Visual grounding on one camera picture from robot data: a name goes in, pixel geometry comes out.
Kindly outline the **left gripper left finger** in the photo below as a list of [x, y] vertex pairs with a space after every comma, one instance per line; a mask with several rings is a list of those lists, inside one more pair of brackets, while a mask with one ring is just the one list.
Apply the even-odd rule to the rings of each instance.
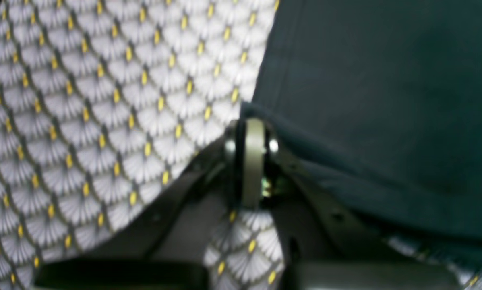
[[236, 199], [229, 165], [237, 121], [125, 229], [83, 255], [43, 266], [35, 290], [207, 290], [202, 256], [215, 223]]

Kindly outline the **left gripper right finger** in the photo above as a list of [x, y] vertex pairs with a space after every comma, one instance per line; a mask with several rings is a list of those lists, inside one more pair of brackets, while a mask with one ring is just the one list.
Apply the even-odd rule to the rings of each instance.
[[243, 205], [269, 210], [285, 257], [280, 290], [458, 290], [446, 268], [387, 246], [259, 119], [243, 121]]

